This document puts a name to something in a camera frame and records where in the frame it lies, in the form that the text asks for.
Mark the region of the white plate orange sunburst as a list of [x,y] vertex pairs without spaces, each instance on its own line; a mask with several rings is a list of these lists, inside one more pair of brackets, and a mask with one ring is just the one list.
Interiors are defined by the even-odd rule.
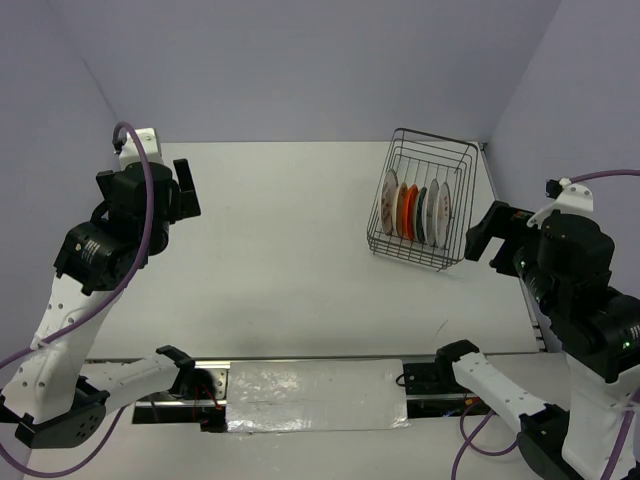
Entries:
[[451,219],[451,195],[446,181],[439,186],[435,215],[436,246],[444,249]]

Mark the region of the dark blue plate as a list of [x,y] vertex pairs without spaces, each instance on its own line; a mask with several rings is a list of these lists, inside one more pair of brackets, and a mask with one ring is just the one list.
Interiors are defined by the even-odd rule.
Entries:
[[416,239],[420,244],[424,244],[426,240],[426,234],[424,230],[424,205],[427,194],[428,188],[422,187],[418,192],[414,208],[414,231]]

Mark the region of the cream plate orange rim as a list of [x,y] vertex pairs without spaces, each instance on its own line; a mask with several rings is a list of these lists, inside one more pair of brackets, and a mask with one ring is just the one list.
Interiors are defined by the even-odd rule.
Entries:
[[404,214],[404,204],[405,204],[407,193],[408,193],[407,184],[405,182],[402,182],[396,189],[395,196],[394,196],[392,220],[393,220],[394,233],[399,238],[402,238],[404,235],[403,214]]

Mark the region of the cream plate brown pattern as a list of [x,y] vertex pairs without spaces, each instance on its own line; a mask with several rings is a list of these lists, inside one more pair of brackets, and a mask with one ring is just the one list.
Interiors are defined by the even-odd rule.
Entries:
[[389,169],[385,173],[382,181],[379,201],[381,229],[383,233],[388,236],[391,236],[394,230],[393,211],[397,189],[398,179],[396,171]]

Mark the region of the white plate red characters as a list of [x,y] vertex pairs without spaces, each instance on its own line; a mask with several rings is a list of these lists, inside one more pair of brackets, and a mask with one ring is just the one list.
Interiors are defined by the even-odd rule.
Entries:
[[423,233],[425,234],[426,243],[431,246],[436,246],[436,229],[435,229],[435,214],[436,203],[439,195],[439,182],[437,179],[433,179],[427,188],[426,198],[423,201]]

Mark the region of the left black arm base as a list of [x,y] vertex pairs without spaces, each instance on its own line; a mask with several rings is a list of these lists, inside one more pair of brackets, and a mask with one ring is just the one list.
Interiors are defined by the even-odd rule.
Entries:
[[155,393],[134,405],[134,425],[190,425],[201,432],[227,431],[226,406],[230,364],[196,363],[194,377],[181,393]]

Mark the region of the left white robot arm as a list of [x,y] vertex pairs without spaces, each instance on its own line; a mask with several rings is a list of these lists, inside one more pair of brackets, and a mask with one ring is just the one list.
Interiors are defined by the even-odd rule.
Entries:
[[154,208],[146,232],[143,166],[134,162],[96,180],[103,195],[91,219],[72,228],[54,262],[51,296],[25,361],[1,391],[15,436],[31,449],[74,448],[111,412],[148,395],[176,399],[195,389],[195,361],[167,345],[131,363],[83,365],[120,285],[168,245],[169,227],[200,213],[187,160],[153,162]]

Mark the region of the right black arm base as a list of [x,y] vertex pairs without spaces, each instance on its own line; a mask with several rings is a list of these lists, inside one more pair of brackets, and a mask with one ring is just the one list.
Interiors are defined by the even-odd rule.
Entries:
[[395,383],[405,392],[410,420],[459,417],[474,403],[480,403],[476,413],[488,412],[476,395],[443,377],[434,363],[404,363]]

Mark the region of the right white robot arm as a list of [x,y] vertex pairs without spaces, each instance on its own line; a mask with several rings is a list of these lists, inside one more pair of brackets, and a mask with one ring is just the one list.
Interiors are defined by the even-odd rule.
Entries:
[[525,284],[561,343],[570,405],[528,393],[467,340],[437,351],[437,384],[480,398],[543,479],[637,478],[639,302],[610,285],[613,240],[584,215],[553,207],[536,220],[499,201],[467,232],[466,258],[478,260],[494,238],[492,268]]

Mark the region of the silver foil sheet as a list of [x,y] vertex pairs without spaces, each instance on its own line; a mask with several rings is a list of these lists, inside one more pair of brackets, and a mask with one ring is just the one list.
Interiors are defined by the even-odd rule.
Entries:
[[402,362],[244,362],[228,374],[230,433],[373,431],[409,425]]

